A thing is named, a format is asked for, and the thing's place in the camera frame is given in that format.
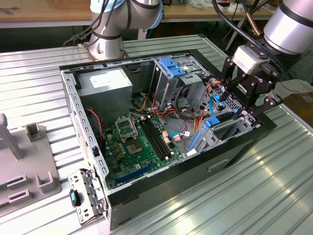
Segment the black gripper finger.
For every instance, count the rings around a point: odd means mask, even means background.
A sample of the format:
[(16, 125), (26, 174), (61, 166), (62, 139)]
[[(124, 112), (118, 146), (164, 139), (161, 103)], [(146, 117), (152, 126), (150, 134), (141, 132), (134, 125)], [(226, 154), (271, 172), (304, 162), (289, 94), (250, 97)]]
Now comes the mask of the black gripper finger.
[(261, 106), (252, 105), (246, 109), (246, 112), (251, 116), (256, 116), (258, 114), (264, 113), (280, 104), (283, 103), (283, 99), (278, 96), (278, 98), (274, 98), (272, 96), (266, 96), (264, 98), (264, 102)]
[(237, 76), (233, 78), (236, 66), (230, 57), (226, 57), (220, 78), (224, 91), (220, 95), (219, 101), (226, 101), (230, 95), (237, 96), (239, 94), (238, 85), (247, 78), (247, 74), (241, 68), (237, 69)]

